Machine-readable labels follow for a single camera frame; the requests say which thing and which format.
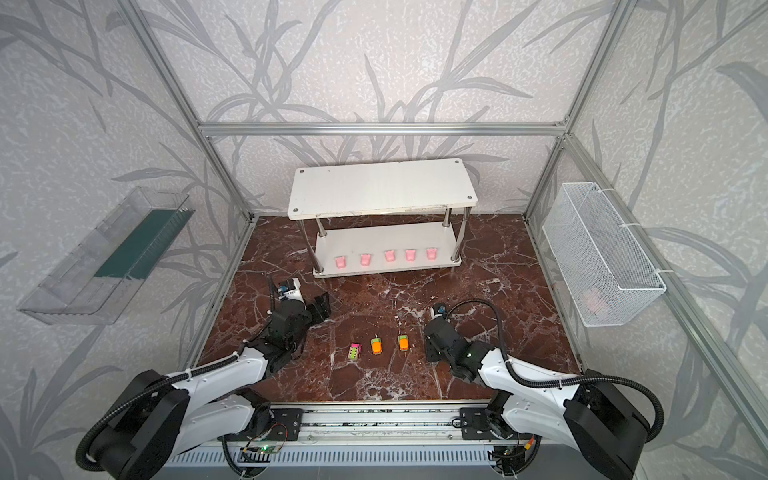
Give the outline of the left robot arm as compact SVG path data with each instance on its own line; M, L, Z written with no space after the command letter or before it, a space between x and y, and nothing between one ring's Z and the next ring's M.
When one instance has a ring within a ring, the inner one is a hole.
M232 354L170 375L134 377L75 451L79 468L114 479L150 479L172 457L214 438L260 435L269 407L252 385L275 376L308 331L331 316L330 296L283 295L267 324Z

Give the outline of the green pink toy car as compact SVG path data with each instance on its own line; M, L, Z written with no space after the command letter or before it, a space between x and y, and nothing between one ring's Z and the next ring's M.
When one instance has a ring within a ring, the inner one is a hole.
M362 345L358 343L352 343L348 350L347 358L351 361L356 361L359 357Z

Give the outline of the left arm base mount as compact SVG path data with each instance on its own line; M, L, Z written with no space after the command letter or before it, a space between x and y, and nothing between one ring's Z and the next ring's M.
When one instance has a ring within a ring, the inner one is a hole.
M251 436L259 441L297 441L304 410L278 408L255 414Z

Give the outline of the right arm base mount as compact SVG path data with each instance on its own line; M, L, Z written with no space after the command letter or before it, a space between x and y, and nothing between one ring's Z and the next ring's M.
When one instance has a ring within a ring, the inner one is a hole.
M518 441L526 438L526 435L513 430L500 414L489 412L486 408L461 408L458 428L463 440Z

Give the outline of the orange toy car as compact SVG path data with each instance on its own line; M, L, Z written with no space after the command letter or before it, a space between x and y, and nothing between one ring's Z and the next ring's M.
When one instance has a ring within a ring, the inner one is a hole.
M397 337L398 348L401 352L407 352L410 349L410 341L406 334L400 334Z
M374 355L380 355L383 353L382 340L379 337L375 337L370 341L371 350Z

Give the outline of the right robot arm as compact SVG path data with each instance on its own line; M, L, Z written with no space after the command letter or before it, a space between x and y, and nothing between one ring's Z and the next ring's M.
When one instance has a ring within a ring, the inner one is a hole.
M631 479L646 443L664 423L658 397L632 380L588 370L571 375L510 357L485 342L470 342L442 316L425 330L425 354L451 373L493 389L491 430L499 438L522 433L579 451L608 479Z

